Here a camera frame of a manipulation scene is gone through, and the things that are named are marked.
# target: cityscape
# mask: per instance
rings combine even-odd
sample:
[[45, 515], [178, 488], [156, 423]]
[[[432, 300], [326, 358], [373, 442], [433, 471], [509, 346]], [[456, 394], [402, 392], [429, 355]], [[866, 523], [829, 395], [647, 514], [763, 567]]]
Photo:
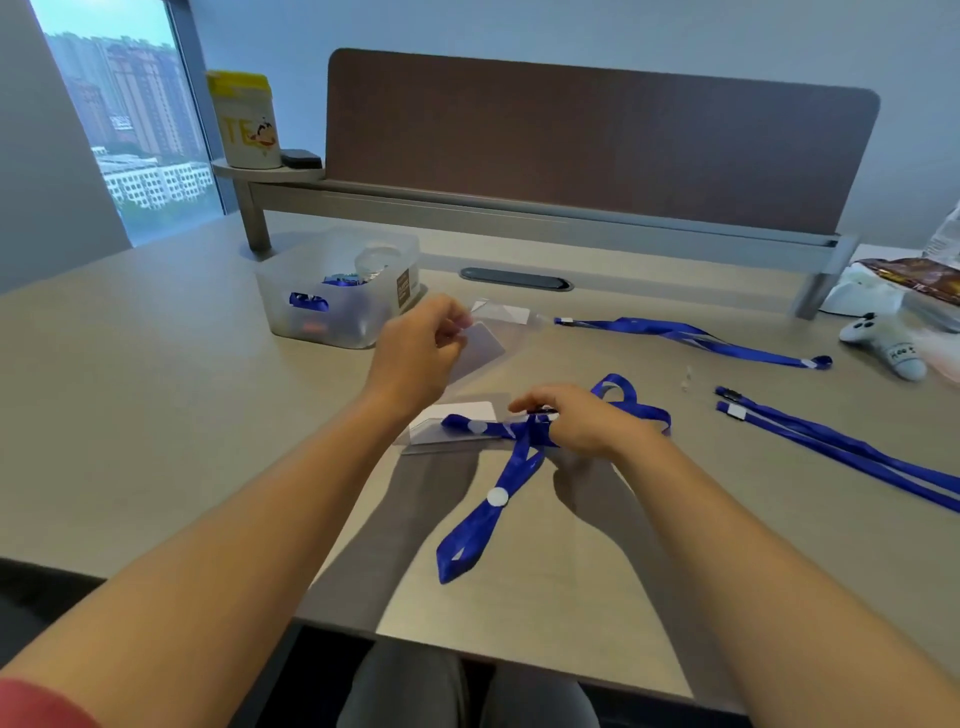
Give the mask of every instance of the cityscape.
[[131, 242], [222, 215], [177, 49], [45, 35]]

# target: person's left hand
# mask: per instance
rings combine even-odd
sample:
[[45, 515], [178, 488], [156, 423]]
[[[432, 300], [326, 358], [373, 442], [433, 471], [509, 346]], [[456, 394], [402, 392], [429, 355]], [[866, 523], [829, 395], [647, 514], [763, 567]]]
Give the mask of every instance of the person's left hand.
[[430, 296], [380, 331], [364, 394], [385, 401], [409, 422], [440, 398], [473, 323], [462, 303]]

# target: white canister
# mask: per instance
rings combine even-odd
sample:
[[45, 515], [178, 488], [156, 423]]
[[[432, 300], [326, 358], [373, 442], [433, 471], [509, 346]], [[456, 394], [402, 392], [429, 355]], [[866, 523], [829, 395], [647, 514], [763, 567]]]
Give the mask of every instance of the white canister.
[[276, 138], [274, 94], [267, 77], [240, 71], [207, 71], [227, 164], [241, 169], [276, 169], [280, 144]]

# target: yellow lid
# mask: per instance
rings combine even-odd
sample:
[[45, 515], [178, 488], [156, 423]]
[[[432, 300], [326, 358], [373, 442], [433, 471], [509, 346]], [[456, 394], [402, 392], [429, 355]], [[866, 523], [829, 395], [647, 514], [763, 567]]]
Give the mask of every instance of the yellow lid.
[[233, 96], [237, 88], [256, 88], [270, 93], [270, 84], [262, 73], [243, 71], [207, 71], [206, 87], [217, 96]]

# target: window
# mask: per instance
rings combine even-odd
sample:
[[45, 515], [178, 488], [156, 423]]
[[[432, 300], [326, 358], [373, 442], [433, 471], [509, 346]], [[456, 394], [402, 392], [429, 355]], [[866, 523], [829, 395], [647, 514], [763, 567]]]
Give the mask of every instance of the window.
[[164, 0], [31, 2], [133, 245], [223, 215]]

